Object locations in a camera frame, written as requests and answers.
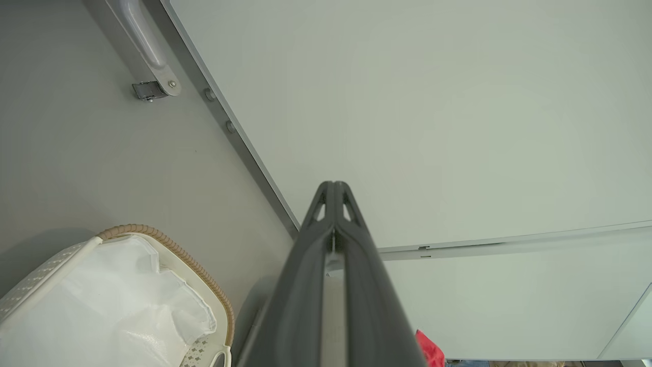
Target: gray surface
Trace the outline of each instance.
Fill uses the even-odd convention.
[[[180,40],[162,46],[184,93],[144,103],[81,1],[3,1],[0,14],[0,295],[125,223],[170,235],[236,310],[278,273],[291,238],[218,124],[219,104],[207,108],[198,71],[180,68],[192,60]]]

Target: brown fabric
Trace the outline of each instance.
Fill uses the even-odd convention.
[[[231,346],[233,343],[233,331],[235,330],[235,317],[233,314],[233,307],[231,306],[229,299],[226,298],[224,291],[220,289],[220,286],[217,285],[217,282],[213,279],[213,277],[211,277],[211,275],[208,274],[208,272],[206,272],[206,270],[201,267],[201,265],[195,261],[183,248],[181,248],[181,246],[177,245],[177,243],[174,242],[170,237],[166,236],[163,234],[163,232],[154,227],[140,224],[119,225],[106,229],[98,233],[97,236],[106,241],[112,238],[120,237],[126,233],[142,233],[156,239],[168,250],[172,251],[172,253],[180,258],[184,263],[186,263],[186,265],[195,271],[195,273],[197,273],[201,280],[203,280],[204,283],[208,285],[208,287],[213,291],[213,293],[217,296],[217,298],[224,306],[224,310],[226,311],[226,319],[228,322],[226,341],[224,342],[224,345]]]

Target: red object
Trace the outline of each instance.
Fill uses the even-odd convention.
[[[446,358],[444,357],[444,352],[433,343],[432,340],[428,339],[426,334],[422,333],[421,330],[417,330],[417,343],[421,346],[423,351],[423,356],[426,357],[426,362],[429,367],[444,367],[446,365]]]

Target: laundry basket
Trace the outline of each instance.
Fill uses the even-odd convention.
[[[224,355],[224,366],[231,366],[234,317],[231,303],[215,280],[170,237],[147,225],[120,225],[102,231],[90,240],[70,246],[32,271],[0,299],[0,330],[10,328],[21,314],[34,306],[88,253],[103,241],[135,235],[148,241],[158,252],[162,267],[174,271],[209,305],[217,322],[216,332],[195,341],[180,367],[211,367]]]

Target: white plastic bag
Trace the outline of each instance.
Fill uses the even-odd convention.
[[[105,242],[0,336],[0,366],[178,367],[210,308],[142,238]]]

